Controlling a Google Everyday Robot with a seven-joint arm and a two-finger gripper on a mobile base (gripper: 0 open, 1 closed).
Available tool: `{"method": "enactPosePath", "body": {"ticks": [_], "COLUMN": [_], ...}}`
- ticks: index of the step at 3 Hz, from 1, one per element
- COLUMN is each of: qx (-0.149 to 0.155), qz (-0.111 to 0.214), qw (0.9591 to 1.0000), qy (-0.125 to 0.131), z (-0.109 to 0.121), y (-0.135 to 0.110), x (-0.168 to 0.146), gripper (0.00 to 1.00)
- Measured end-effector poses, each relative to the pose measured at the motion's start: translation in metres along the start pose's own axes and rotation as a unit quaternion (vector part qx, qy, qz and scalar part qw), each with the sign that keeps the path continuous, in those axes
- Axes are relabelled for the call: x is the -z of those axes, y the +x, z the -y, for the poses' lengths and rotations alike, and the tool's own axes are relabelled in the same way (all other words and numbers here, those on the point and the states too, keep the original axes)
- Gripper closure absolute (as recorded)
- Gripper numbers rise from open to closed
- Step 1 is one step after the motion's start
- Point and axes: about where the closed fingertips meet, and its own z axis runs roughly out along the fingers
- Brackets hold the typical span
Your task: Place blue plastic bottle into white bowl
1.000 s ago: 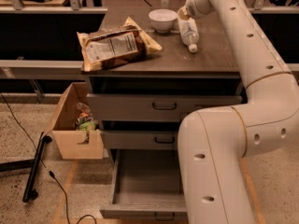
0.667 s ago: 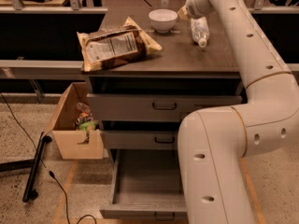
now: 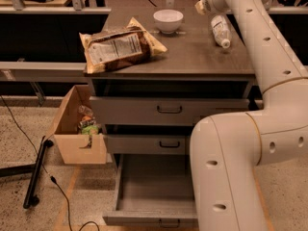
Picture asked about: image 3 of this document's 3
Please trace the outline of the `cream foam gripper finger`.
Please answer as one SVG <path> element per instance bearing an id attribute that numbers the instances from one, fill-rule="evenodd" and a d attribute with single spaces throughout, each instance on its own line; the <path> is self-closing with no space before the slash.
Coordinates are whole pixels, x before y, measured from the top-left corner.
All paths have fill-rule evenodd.
<path id="1" fill-rule="evenodd" d="M 198 12 L 199 14 L 202 14 L 202 15 L 205 14 L 205 10 L 204 10 L 204 6 L 203 6 L 202 1 L 198 1 L 198 2 L 195 4 L 195 8 L 196 8 L 196 10 L 197 10 L 197 12 Z"/>

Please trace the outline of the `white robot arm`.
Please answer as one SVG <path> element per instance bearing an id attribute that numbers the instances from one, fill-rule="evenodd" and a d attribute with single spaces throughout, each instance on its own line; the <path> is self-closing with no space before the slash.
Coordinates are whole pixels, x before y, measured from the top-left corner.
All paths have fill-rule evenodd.
<path id="1" fill-rule="evenodd" d="M 254 168 L 308 152 L 308 71 L 264 0 L 201 0 L 198 7 L 233 13 L 263 95 L 258 111 L 207 116 L 192 130 L 199 231 L 272 231 Z"/>

